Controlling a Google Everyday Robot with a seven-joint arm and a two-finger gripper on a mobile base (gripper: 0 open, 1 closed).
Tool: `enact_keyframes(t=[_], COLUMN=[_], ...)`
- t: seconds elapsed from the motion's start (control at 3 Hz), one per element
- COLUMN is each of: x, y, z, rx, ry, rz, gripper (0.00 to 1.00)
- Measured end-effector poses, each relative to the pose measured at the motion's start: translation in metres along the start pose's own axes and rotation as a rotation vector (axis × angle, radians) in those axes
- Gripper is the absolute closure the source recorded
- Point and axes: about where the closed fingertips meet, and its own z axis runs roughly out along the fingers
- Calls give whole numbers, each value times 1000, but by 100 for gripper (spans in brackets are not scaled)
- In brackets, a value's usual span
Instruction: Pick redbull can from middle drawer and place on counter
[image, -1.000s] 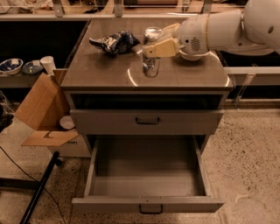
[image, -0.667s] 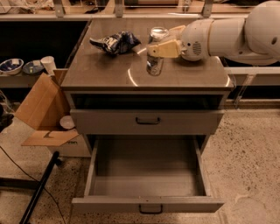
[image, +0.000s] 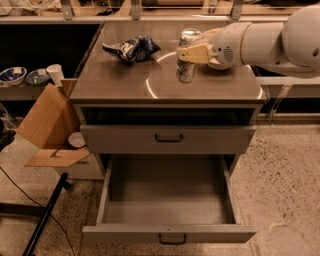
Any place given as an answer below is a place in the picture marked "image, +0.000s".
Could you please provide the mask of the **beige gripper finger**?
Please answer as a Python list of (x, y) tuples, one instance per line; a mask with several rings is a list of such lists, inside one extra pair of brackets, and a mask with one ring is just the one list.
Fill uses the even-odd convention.
[(188, 47), (178, 47), (177, 57), (184, 62), (207, 64), (218, 56), (212, 44), (201, 43)]
[(202, 40), (205, 43), (213, 44), (215, 37), (217, 36), (218, 32), (220, 31), (220, 28), (215, 28), (207, 31), (202, 32)]

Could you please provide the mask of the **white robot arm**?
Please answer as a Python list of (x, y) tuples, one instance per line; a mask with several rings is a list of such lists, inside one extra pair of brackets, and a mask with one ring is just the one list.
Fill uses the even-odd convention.
[(237, 22), (222, 28), (181, 32), (177, 77), (189, 83), (197, 64), (215, 70), (244, 65), (293, 77), (316, 77), (320, 72), (320, 6), (310, 5), (285, 22)]

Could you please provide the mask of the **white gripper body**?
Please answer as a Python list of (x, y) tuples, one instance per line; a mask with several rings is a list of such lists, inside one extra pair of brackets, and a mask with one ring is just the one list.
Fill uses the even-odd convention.
[(209, 66), (216, 70), (240, 67), (244, 63), (241, 57), (242, 42), (250, 22), (232, 23), (217, 32), (213, 39), (214, 56)]

